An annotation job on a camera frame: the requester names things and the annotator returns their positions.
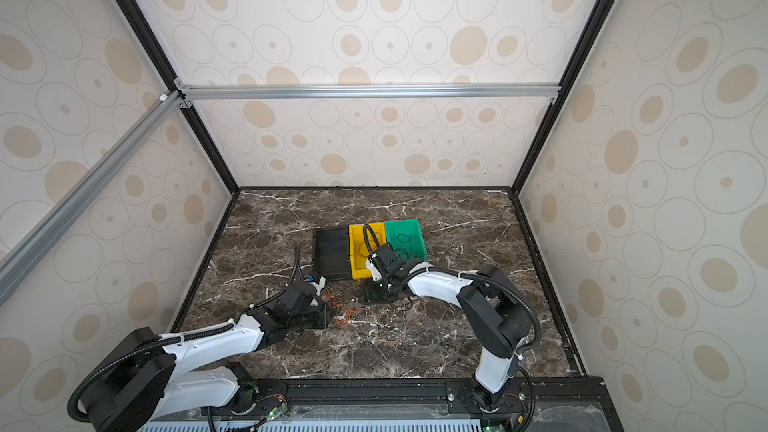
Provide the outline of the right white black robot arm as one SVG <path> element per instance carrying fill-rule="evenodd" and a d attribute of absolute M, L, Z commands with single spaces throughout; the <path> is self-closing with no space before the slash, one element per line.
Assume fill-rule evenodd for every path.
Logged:
<path fill-rule="evenodd" d="M 409 294 L 463 311 L 482 346 L 473 378 L 474 400 L 484 411 L 497 408 L 522 356 L 541 344 L 540 320 L 524 294 L 505 271 L 493 266 L 456 271 L 418 259 L 406 262 L 388 243 L 367 249 L 366 268 L 386 299 Z"/>

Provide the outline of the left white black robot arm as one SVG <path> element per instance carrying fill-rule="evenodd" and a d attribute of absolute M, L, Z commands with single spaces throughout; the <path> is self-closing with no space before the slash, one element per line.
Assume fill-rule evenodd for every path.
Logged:
<path fill-rule="evenodd" d="M 292 282 L 235 319 L 186 333 L 132 331 L 72 391 L 69 417 L 97 431 L 137 431 L 165 415 L 233 405 L 250 376 L 236 366 L 207 365 L 263 350 L 291 333 L 327 328 L 325 285 L 324 277 Z"/>

